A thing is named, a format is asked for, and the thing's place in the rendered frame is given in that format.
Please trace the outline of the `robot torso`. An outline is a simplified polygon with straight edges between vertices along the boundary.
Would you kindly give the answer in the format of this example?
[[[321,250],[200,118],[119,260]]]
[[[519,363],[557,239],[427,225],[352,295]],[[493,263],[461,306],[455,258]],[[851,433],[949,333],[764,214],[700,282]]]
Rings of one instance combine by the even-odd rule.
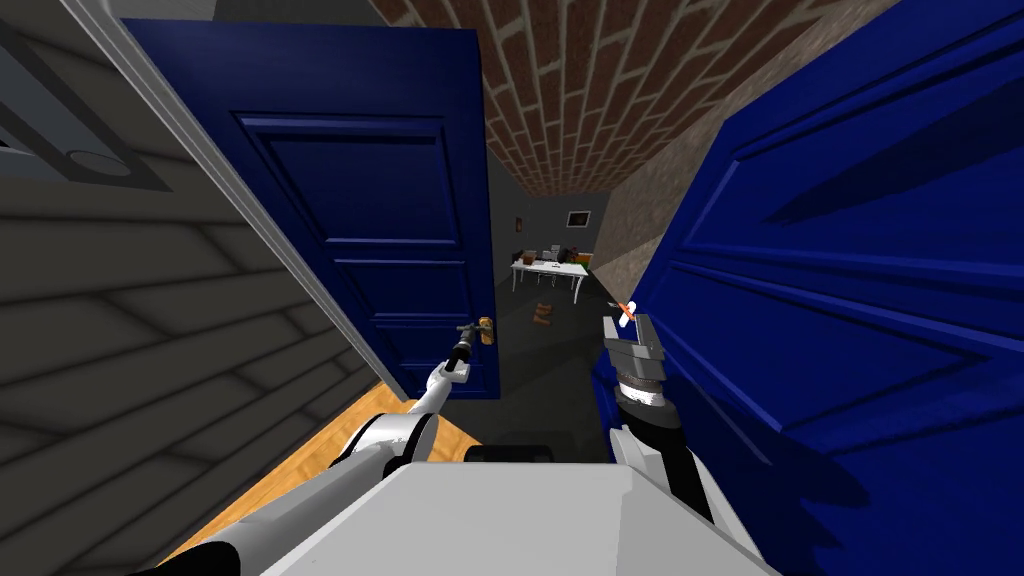
[[[414,462],[261,576],[780,576],[676,499],[647,447],[624,463]]]

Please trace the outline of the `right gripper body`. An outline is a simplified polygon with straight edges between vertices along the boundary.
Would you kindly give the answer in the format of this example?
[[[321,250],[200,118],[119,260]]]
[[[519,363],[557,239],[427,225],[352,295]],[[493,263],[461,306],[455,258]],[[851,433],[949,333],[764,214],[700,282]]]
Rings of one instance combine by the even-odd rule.
[[[618,323],[610,316],[602,318],[604,344],[612,365],[634,365],[664,362],[664,351],[654,324],[647,314],[636,314],[633,319],[637,339],[618,336]]]

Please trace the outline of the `white table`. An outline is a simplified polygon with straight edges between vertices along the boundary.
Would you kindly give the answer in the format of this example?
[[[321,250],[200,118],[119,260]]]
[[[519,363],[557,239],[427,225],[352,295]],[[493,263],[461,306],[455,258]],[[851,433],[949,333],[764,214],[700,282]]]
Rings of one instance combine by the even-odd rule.
[[[573,303],[578,302],[580,287],[583,280],[589,275],[588,269],[583,264],[569,261],[538,260],[534,251],[520,251],[517,253],[516,259],[510,269],[512,272],[512,291],[515,291],[516,287],[522,283],[527,272],[535,273],[537,280],[540,280],[543,276],[569,278],[573,293]]]

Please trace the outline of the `blue panelled door leaf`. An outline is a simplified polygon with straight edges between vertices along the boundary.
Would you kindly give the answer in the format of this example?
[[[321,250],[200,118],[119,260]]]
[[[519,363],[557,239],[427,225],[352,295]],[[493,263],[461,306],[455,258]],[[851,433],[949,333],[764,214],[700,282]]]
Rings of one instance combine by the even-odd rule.
[[[852,0],[728,118],[640,280],[784,576],[1024,576],[1024,0]]]
[[[471,29],[125,27],[409,397],[495,317]]]

